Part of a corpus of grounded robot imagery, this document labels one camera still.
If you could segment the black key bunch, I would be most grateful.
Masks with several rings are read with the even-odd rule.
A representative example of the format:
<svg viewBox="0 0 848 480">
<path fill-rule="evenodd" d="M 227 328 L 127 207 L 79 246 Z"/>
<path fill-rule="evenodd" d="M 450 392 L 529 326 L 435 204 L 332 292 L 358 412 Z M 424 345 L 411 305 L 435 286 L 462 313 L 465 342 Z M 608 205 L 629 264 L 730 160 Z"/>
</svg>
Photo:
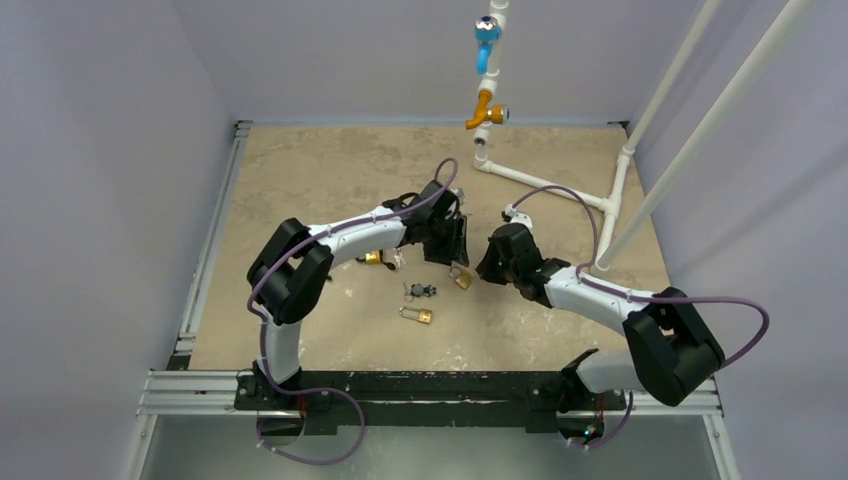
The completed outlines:
<svg viewBox="0 0 848 480">
<path fill-rule="evenodd" d="M 430 298 L 437 294 L 437 288 L 433 285 L 414 283 L 404 285 L 404 298 L 411 301 L 414 298 Z"/>
</svg>

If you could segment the yellow black padlock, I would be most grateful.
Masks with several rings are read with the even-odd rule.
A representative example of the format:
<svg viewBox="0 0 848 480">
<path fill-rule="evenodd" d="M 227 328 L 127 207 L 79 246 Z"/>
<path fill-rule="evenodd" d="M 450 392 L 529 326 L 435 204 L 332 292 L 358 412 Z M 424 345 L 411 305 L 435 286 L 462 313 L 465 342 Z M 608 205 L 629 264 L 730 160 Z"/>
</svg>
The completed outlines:
<svg viewBox="0 0 848 480">
<path fill-rule="evenodd" d="M 375 250 L 368 252 L 363 256 L 358 256 L 355 258 L 355 261 L 366 265 L 383 265 L 390 271 L 396 270 L 396 265 L 384 258 L 382 250 Z"/>
</svg>

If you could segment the brass padlock long shackle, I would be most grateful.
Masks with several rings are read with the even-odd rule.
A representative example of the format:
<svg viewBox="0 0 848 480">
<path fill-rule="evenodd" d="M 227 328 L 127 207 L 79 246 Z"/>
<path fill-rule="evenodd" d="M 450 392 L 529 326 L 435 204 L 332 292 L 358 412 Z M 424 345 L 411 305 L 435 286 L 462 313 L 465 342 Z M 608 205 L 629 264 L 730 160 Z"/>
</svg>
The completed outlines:
<svg viewBox="0 0 848 480">
<path fill-rule="evenodd" d="M 433 319 L 433 311 L 425 308 L 403 306 L 399 308 L 398 314 L 402 318 L 413 320 L 422 324 L 430 324 Z"/>
</svg>

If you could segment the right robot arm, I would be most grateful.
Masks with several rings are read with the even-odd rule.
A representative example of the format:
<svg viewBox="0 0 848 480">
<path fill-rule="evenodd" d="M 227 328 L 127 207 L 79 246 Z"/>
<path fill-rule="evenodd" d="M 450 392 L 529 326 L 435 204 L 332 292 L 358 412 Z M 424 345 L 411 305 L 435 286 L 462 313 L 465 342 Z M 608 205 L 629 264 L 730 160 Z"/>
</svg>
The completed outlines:
<svg viewBox="0 0 848 480">
<path fill-rule="evenodd" d="M 521 223 L 489 236 L 476 271 L 485 282 L 511 285 L 531 302 L 577 314 L 625 339 L 623 350 L 589 349 L 561 370 L 561 412 L 613 390 L 646 392 L 675 407 L 725 363 L 722 347 L 684 292 L 627 292 L 585 275 L 564 260 L 543 257 Z"/>
</svg>

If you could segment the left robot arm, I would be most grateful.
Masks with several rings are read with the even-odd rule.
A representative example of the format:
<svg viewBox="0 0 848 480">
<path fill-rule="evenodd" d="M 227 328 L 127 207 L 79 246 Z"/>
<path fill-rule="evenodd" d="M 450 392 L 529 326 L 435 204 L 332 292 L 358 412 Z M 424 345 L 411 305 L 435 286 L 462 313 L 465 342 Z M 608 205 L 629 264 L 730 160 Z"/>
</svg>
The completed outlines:
<svg viewBox="0 0 848 480">
<path fill-rule="evenodd" d="M 408 245 L 421 246 L 427 262 L 468 266 L 467 217 L 452 189 L 432 180 L 420 193 L 346 220 L 306 225 L 290 218 L 278 226 L 247 272 L 247 308 L 260 322 L 256 364 L 265 376 L 259 385 L 264 401 L 284 409 L 297 399 L 301 324 L 331 271 L 368 253 Z"/>
</svg>

